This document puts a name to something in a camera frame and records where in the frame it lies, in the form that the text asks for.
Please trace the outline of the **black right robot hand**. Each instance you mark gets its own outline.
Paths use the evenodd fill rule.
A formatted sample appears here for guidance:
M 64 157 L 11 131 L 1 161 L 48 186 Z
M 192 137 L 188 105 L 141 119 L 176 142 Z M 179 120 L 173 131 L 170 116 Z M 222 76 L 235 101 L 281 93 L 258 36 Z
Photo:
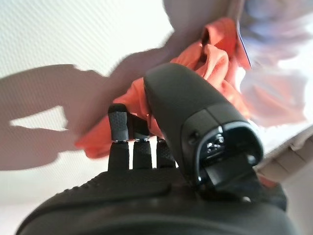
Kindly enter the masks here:
M 174 63 L 150 70 L 151 132 L 124 104 L 109 107 L 108 171 L 38 206 L 19 235 L 296 235 L 277 185 L 262 185 L 254 128 L 212 85 Z

